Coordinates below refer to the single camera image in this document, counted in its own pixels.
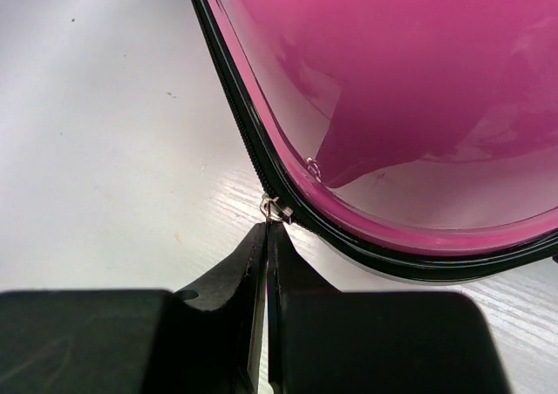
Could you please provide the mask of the silver zipper pull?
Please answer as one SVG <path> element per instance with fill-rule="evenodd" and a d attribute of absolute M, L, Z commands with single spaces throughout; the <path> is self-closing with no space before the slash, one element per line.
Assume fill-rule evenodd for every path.
<path fill-rule="evenodd" d="M 294 211 L 284 205 L 278 197 L 264 194 L 259 208 L 268 223 L 281 222 L 290 225 L 293 222 Z"/>

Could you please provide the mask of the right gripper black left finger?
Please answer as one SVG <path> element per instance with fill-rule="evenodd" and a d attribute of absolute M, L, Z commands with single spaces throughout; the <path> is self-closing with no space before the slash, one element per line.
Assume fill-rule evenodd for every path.
<path fill-rule="evenodd" d="M 183 289 L 1 295 L 4 393 L 255 393 L 266 227 Z"/>

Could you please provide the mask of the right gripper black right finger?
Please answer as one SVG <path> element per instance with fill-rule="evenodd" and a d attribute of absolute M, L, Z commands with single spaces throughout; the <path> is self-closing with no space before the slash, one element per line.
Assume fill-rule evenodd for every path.
<path fill-rule="evenodd" d="M 458 292 L 343 292 L 267 231 L 268 378 L 276 393 L 508 393 L 487 321 Z"/>

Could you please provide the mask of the pink hard-shell suitcase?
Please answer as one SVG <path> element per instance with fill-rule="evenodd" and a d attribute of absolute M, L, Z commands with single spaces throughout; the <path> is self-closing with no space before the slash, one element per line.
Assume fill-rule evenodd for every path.
<path fill-rule="evenodd" d="M 355 263 L 557 254 L 557 0 L 191 0 L 265 194 Z"/>

